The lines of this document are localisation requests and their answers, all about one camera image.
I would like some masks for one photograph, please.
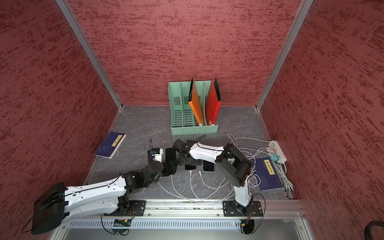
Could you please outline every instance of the yellow label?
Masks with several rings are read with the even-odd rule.
[[[269,162],[269,160],[264,160],[264,162],[265,162],[266,167],[268,168],[269,175],[275,174],[275,171],[273,170],[272,165]]]
[[[119,136],[116,138],[115,142],[112,144],[112,147],[116,147],[116,145],[118,144],[118,142],[119,142],[119,140],[121,139],[121,137],[122,137],[122,135],[119,135]]]

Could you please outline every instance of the book cover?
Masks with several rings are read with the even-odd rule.
[[[257,175],[260,177],[260,190],[283,188],[280,177],[269,157],[256,158]]]
[[[204,122],[203,109],[201,108],[199,94],[197,93],[197,89],[193,81],[193,78],[191,81],[191,86],[189,88],[188,103],[192,108],[192,111],[193,111],[193,114],[195,115],[197,123],[199,124],[199,126],[202,126]]]
[[[207,101],[205,103],[205,119],[208,125],[215,125],[220,105],[220,90],[218,88],[217,79],[215,78],[215,80],[211,82]]]
[[[125,133],[109,132],[93,155],[111,159],[125,137]]]

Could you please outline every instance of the power strip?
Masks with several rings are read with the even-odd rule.
[[[283,164],[287,161],[287,158],[285,157],[283,150],[281,149],[277,141],[271,141],[269,143],[269,146],[273,147],[276,152],[276,155],[279,157],[279,160],[277,160],[278,163]]]

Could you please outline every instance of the blue book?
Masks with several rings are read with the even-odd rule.
[[[256,158],[257,175],[260,177],[260,190],[283,188],[280,177],[269,157]]]
[[[125,133],[109,132],[93,155],[111,159],[126,136]]]

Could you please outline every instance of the smartphone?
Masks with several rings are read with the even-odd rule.
[[[196,165],[184,165],[184,168],[186,171],[189,171],[189,170],[196,170]]]
[[[215,164],[213,162],[203,161],[203,171],[204,172],[214,172]]]

